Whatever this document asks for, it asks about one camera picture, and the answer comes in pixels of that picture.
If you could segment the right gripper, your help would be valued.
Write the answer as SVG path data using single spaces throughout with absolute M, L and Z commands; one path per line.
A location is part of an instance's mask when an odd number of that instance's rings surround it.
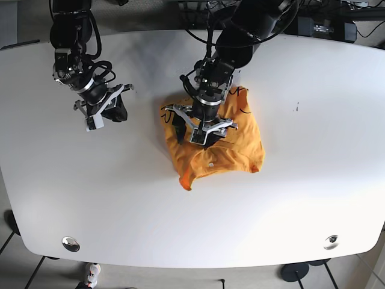
M 122 93 L 134 90 L 133 84 L 119 84 L 106 89 L 105 95 L 94 105 L 85 100 L 77 100 L 73 109 L 79 110 L 85 117 L 100 114 L 102 117 L 116 122 L 124 122 L 128 119 L 128 112 L 122 100 Z

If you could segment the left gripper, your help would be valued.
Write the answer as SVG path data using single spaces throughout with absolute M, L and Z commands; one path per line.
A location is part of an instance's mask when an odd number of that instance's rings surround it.
M 192 105 L 172 104 L 166 105 L 165 110 L 173 111 L 177 116 L 173 117 L 172 125 L 175 130 L 176 139 L 182 144 L 186 134 L 186 124 L 194 131 L 199 130 L 207 134 L 204 149 L 216 144 L 227 135 L 229 128 L 238 129 L 238 124 L 232 119 L 215 116 L 213 120 L 200 120 L 193 117 Z

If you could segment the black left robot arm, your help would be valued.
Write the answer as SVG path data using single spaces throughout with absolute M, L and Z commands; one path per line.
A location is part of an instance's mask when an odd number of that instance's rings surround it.
M 196 85 L 188 75 L 180 76 L 192 104 L 165 107 L 174 113 L 172 125 L 178 144 L 184 142 L 188 128 L 189 142 L 204 148 L 225 138 L 229 128 L 238 129 L 233 119 L 218 113 L 226 103 L 234 73 L 251 61 L 261 44 L 292 23 L 299 7 L 299 1 L 241 1 L 208 17 L 206 54 L 192 70 Z

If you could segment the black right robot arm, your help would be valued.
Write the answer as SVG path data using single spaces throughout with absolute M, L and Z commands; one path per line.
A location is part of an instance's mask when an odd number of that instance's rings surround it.
M 49 1 L 52 19 L 50 43 L 54 47 L 53 78 L 80 98 L 73 109 L 84 115 L 87 129 L 104 126 L 104 120 L 125 122 L 128 112 L 122 93 L 132 84 L 109 84 L 116 79 L 112 63 L 100 60 L 102 41 L 91 1 Z

